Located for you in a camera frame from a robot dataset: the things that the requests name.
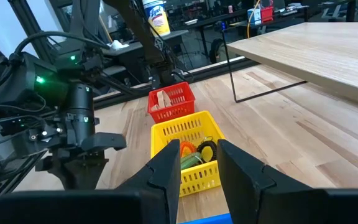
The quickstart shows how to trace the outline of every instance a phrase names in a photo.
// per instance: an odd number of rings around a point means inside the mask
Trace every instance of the green led light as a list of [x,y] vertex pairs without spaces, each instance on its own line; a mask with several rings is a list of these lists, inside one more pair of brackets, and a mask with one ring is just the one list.
[[42,77],[37,77],[36,81],[41,84],[45,83],[45,79]]

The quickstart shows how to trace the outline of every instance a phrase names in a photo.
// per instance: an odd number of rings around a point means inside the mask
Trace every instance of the plastic basket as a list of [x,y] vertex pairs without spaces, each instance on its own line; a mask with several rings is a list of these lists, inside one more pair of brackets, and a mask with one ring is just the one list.
[[[151,157],[172,139],[190,141],[199,146],[205,138],[225,139],[208,111],[201,111],[152,126]],[[180,197],[221,185],[218,162],[211,161],[181,171]]]
[[[152,111],[151,108],[158,104],[157,93],[165,91],[172,101],[172,106],[161,108]],[[195,111],[193,92],[187,82],[182,82],[176,85],[168,86],[149,93],[149,105],[147,112],[153,117],[156,123],[169,121],[171,119],[179,118]]]
[[262,9],[261,14],[262,14],[262,23],[273,21],[273,7],[272,6]]

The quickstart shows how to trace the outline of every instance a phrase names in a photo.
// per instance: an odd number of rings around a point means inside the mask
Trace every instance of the toy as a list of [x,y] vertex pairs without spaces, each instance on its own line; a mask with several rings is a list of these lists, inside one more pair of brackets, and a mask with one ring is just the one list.
[[198,147],[197,152],[201,153],[203,162],[216,160],[216,143],[212,140],[203,141]]
[[196,152],[196,146],[189,141],[182,141],[180,143],[180,157],[185,157],[191,153]]

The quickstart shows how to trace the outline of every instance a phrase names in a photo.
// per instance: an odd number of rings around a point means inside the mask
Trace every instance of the metal table leg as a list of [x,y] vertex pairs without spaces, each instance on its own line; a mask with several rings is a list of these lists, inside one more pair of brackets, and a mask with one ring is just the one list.
[[354,22],[356,14],[356,0],[347,3],[346,22]]
[[298,85],[302,85],[302,84],[308,83],[307,81],[301,81],[301,82],[293,83],[293,84],[290,84],[290,85],[287,85],[287,86],[283,86],[283,87],[280,87],[280,88],[277,88],[277,89],[274,89],[274,90],[265,91],[265,92],[263,92],[263,93],[259,93],[259,94],[253,95],[253,96],[248,96],[248,97],[246,97],[246,98],[243,98],[243,99],[238,100],[238,99],[237,99],[237,96],[236,96],[236,89],[235,89],[235,87],[234,87],[234,80],[233,80],[233,75],[232,75],[232,70],[231,70],[231,65],[230,65],[229,52],[228,52],[228,50],[227,50],[226,38],[225,38],[225,36],[224,36],[224,30],[222,30],[222,37],[223,37],[223,42],[224,42],[224,49],[225,49],[225,51],[226,51],[227,65],[228,65],[228,67],[229,67],[231,87],[232,87],[232,89],[233,89],[233,97],[234,97],[234,101],[235,101],[236,103],[240,103],[240,102],[243,102],[243,101],[251,100],[251,99],[254,99],[254,98],[258,98],[258,97],[260,97],[260,96],[265,96],[265,95],[268,95],[268,94],[271,94],[271,93],[275,93],[275,92],[280,91],[280,90],[286,90],[287,88],[291,88],[291,87],[294,87],[294,86],[298,86]]
[[199,32],[201,33],[201,39],[203,40],[203,46],[204,46],[204,54],[205,54],[205,57],[208,58],[208,49],[206,48],[206,41],[205,41],[205,35],[204,35],[204,27],[199,27],[198,28]]

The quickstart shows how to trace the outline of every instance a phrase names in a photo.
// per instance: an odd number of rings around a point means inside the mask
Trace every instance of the yellow cable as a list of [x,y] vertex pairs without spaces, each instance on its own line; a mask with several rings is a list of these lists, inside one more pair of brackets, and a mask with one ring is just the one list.
[[99,21],[100,21],[100,23],[102,23],[103,30],[106,33],[107,37],[109,38],[110,43],[112,43],[112,38],[110,37],[109,31],[107,30],[106,25],[104,25],[104,22],[103,22],[102,17],[100,15],[99,15]]
[[254,10],[251,13],[251,16],[248,18],[248,26],[247,26],[247,38],[249,39],[249,24],[251,23],[252,16],[254,16],[254,12],[256,10],[256,7],[258,7],[260,0],[256,3]]

